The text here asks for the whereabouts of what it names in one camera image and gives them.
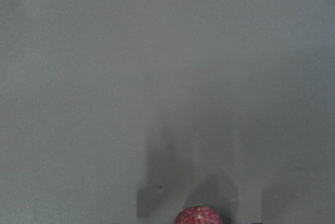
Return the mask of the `red strawberry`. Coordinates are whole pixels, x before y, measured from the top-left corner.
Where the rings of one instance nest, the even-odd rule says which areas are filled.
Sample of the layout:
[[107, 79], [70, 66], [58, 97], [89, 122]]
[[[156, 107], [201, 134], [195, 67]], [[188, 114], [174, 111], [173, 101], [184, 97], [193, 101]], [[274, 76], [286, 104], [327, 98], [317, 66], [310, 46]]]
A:
[[220, 215], [208, 206], [194, 206], [182, 210], [174, 224], [223, 224]]

